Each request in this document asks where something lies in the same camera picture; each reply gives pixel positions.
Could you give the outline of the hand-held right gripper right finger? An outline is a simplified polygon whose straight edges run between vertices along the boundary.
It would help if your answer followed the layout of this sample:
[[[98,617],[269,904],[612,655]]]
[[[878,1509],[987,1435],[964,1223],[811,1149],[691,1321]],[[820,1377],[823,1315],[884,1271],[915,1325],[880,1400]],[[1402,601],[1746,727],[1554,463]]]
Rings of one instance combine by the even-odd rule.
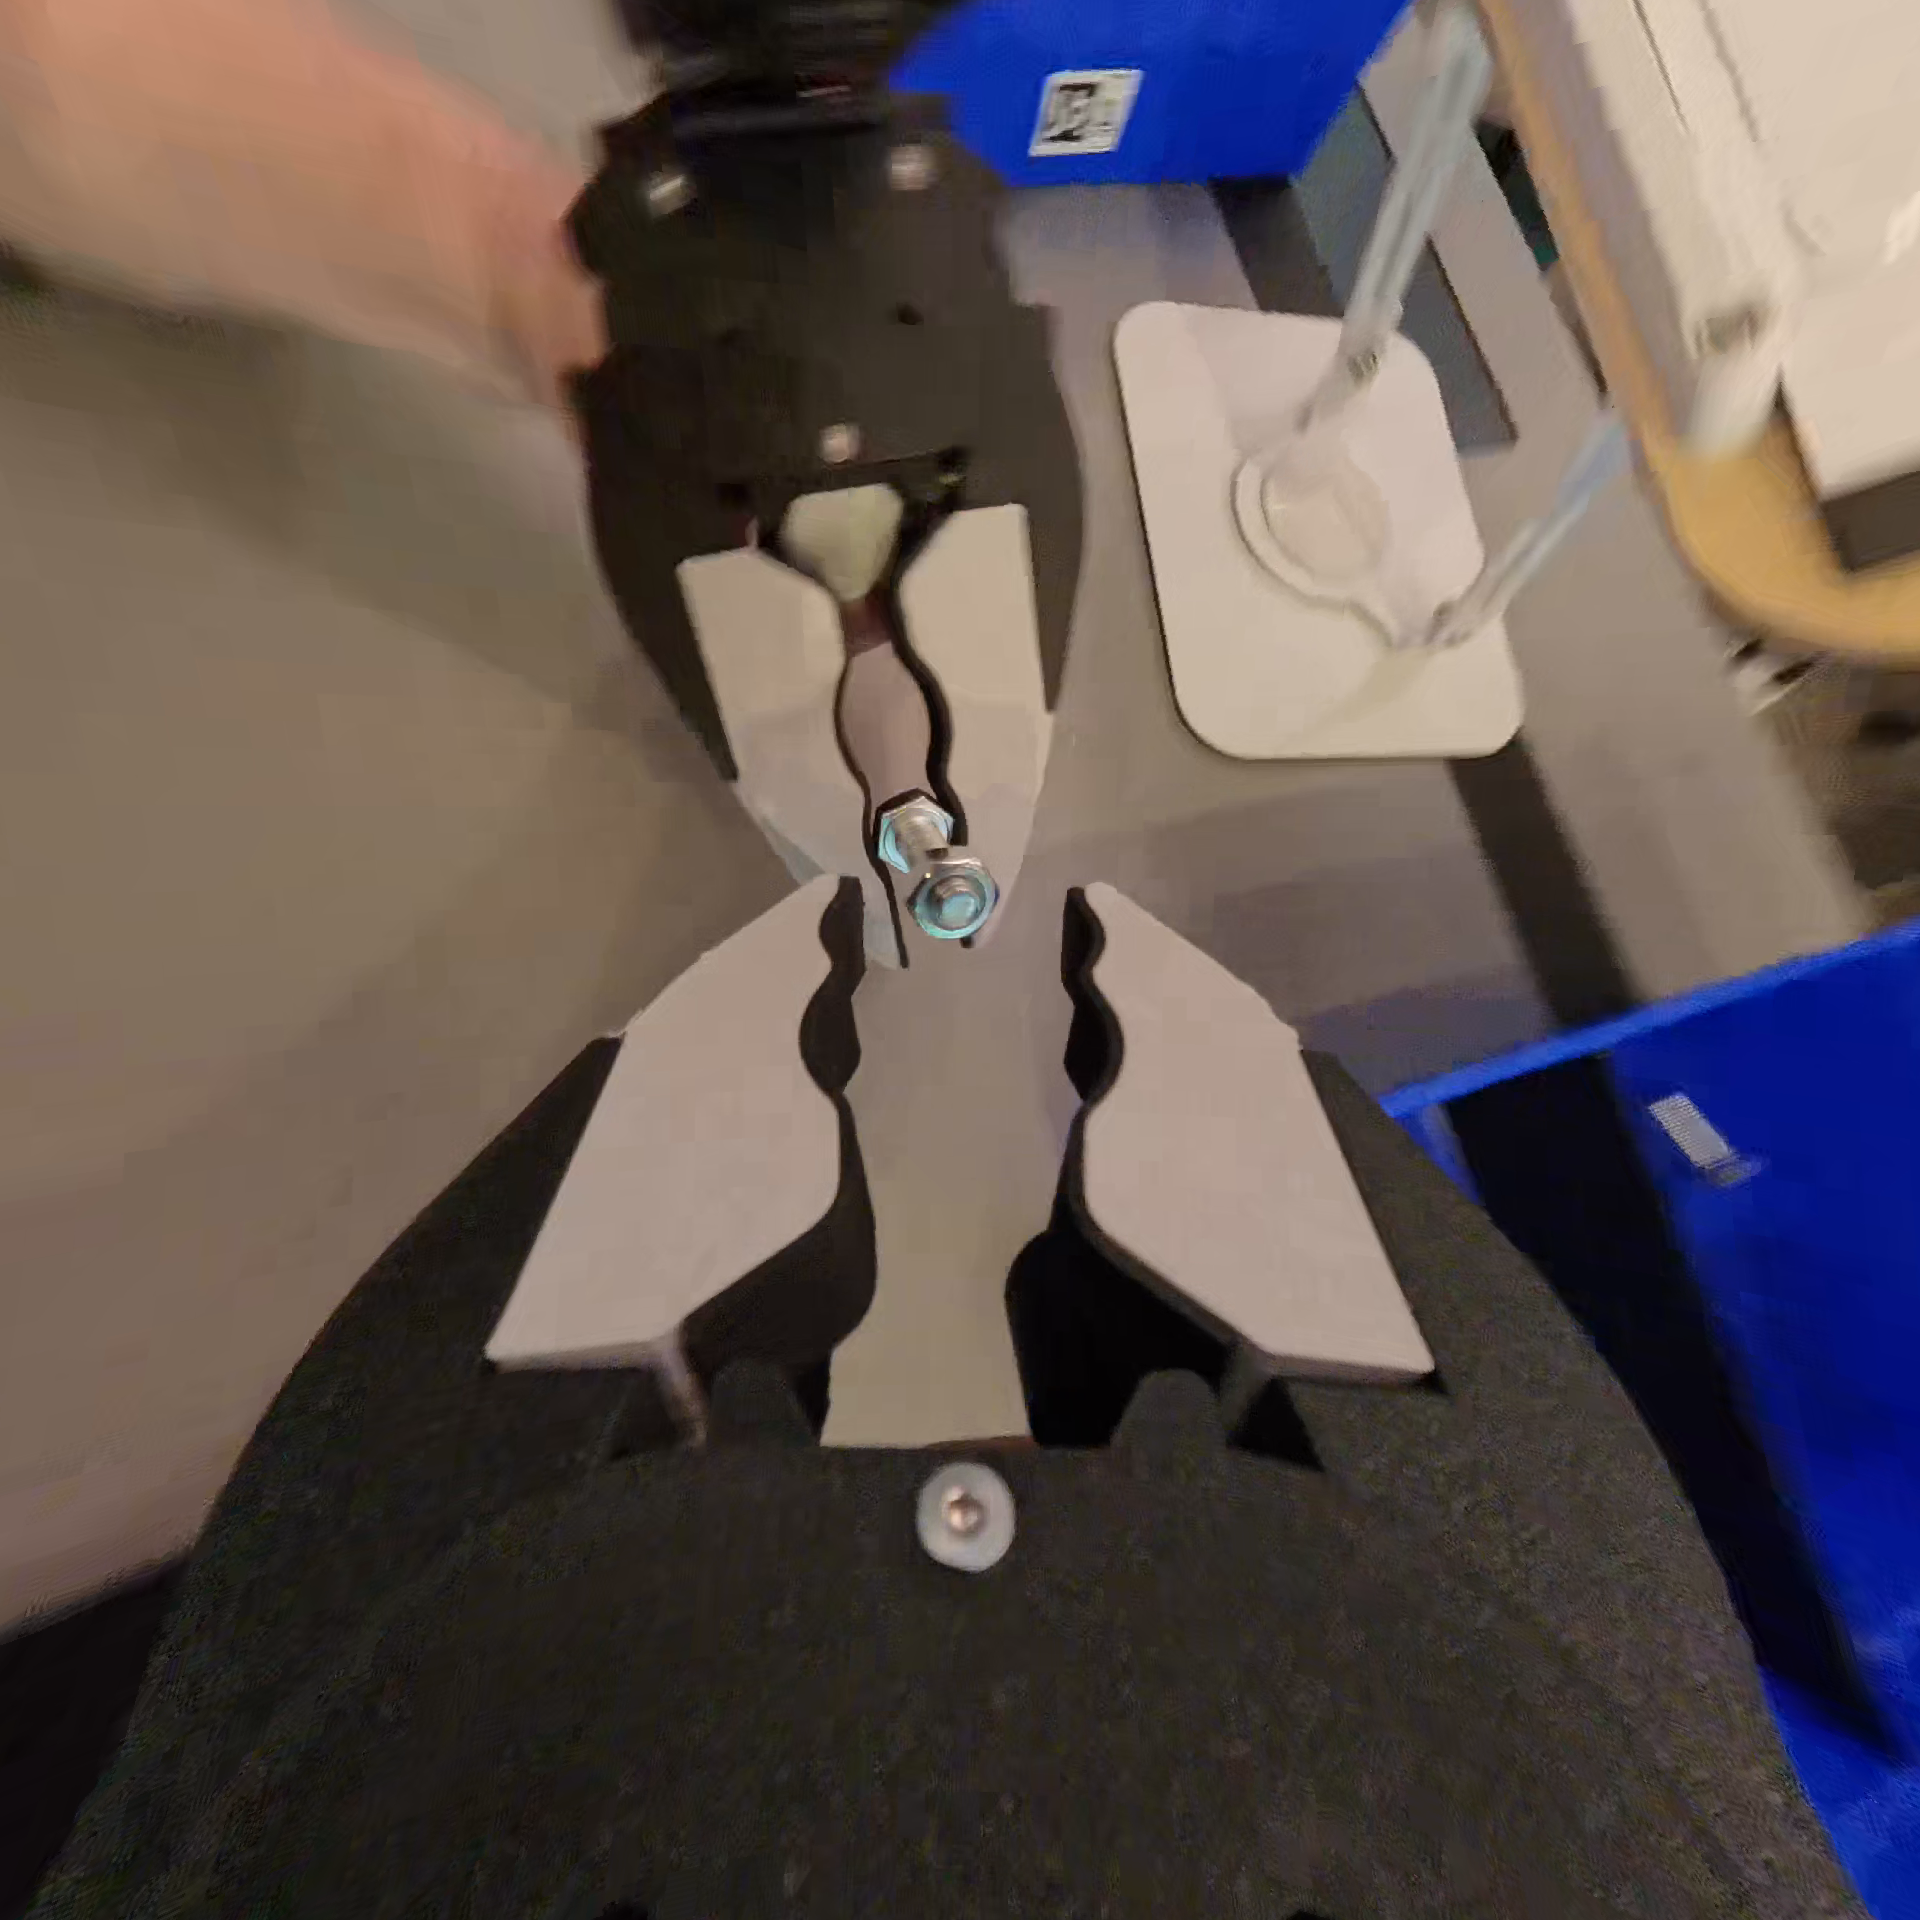
[[[1288,1384],[1426,1390],[1431,1352],[1291,1024],[1109,882],[1062,904],[1076,1099],[1007,1275],[1026,1426],[1104,1447],[1190,1373],[1246,1449],[1308,1449]]]

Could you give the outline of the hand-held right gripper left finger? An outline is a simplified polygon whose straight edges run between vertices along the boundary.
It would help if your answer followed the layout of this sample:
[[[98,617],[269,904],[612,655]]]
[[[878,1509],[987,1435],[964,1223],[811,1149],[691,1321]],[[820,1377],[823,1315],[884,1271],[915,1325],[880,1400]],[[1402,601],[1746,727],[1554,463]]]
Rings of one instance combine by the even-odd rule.
[[[826,1430],[878,1286],[848,1103],[864,933],[858,879],[808,879],[627,1022],[486,1339],[499,1370],[640,1370],[699,1435],[749,1359]]]

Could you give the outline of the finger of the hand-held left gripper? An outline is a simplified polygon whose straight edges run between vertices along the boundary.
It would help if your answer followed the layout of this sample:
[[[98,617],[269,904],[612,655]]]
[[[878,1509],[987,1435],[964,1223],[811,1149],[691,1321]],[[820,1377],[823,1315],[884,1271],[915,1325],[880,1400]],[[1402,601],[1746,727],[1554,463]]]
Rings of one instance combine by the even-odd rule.
[[[736,799],[795,882],[858,879],[868,960],[903,969],[895,890],[880,875],[870,797],[838,725],[848,654],[836,603],[748,546],[684,559],[676,574]]]
[[[1034,835],[1051,745],[1026,510],[962,510],[898,582],[894,792],[943,791],[962,850],[1003,901]]]

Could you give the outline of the silver hex nut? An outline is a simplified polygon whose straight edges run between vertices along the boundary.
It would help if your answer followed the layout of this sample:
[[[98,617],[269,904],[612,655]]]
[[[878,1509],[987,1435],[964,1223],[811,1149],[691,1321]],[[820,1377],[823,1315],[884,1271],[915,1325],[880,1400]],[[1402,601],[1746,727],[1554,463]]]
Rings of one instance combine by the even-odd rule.
[[[991,922],[999,898],[999,885],[978,856],[946,848],[915,877],[907,911],[933,942],[964,944]]]

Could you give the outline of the person's left forearm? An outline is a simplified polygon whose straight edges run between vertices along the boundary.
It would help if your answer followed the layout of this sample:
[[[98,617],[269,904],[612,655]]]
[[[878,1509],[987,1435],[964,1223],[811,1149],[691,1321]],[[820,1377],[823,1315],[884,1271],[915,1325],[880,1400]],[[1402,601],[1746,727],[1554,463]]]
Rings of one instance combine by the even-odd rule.
[[[5,248],[564,405],[578,163],[330,5],[2,5]]]

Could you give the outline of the white metal stand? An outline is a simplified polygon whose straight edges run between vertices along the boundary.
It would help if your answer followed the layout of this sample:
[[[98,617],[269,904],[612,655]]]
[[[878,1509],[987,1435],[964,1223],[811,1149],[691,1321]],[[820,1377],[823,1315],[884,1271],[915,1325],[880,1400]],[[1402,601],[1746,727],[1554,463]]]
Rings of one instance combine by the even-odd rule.
[[[1237,761],[1500,752],[1522,720],[1503,613],[1640,463],[1605,389],[1542,505],[1483,551],[1402,319],[1500,66],[1478,5],[1432,5],[1402,51],[1424,69],[1340,319],[1162,298],[1112,334],[1173,702]]]

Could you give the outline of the blue bin with square label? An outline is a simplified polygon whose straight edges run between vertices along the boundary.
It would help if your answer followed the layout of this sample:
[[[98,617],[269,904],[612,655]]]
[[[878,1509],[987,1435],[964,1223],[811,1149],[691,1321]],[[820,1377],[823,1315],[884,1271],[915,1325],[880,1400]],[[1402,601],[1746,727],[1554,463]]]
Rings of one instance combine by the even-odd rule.
[[[1295,175],[1405,2],[966,2],[894,66],[1007,185]]]

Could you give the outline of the blue plastic bin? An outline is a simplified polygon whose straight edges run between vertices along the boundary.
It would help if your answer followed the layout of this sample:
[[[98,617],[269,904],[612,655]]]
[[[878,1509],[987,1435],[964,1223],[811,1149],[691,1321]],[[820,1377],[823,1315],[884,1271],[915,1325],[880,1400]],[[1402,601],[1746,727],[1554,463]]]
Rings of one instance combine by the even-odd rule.
[[[1759,1173],[1702,1184],[1687,1091]],[[1918,1914],[1918,929],[1394,1088],[1534,1262],[1696,1510],[1872,1914]]]

